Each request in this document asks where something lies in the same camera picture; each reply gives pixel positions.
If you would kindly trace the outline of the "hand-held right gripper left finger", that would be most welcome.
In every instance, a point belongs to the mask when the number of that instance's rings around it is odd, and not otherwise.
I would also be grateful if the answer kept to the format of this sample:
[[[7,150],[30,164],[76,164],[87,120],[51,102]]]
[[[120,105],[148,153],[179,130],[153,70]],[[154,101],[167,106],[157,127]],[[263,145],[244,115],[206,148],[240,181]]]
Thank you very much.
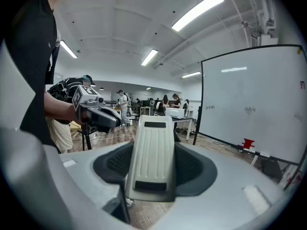
[[[94,154],[58,154],[31,134],[0,131],[0,172],[21,210],[40,230],[130,230],[118,185],[93,169]]]

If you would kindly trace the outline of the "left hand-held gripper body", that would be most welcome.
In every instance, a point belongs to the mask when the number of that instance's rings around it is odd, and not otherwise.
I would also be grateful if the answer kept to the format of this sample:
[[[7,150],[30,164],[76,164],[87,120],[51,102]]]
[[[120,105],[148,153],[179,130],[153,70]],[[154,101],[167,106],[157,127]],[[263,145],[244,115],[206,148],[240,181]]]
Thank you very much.
[[[72,104],[76,112],[76,119],[89,133],[105,132],[103,126],[103,111],[106,106],[104,98],[92,87],[79,85],[72,98]]]

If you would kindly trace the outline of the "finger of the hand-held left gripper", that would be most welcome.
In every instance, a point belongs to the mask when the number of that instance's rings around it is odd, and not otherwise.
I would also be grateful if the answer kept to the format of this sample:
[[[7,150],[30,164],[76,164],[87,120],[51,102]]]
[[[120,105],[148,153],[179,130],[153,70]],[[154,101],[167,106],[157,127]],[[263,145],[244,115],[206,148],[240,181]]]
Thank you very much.
[[[87,109],[88,122],[86,129],[89,133],[104,132],[109,133],[113,128],[121,125],[121,121],[105,114],[99,110],[99,107],[90,107]]]
[[[121,121],[121,115],[113,108],[102,106],[102,107],[99,107],[99,110]]]

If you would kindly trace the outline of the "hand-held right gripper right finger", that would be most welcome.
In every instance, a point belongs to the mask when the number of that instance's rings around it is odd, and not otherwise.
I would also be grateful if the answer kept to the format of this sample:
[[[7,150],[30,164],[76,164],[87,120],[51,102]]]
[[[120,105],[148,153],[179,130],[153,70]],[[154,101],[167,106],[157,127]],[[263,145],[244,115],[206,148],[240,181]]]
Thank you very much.
[[[243,160],[187,143],[175,151],[176,198],[154,230],[264,230],[290,200]]]

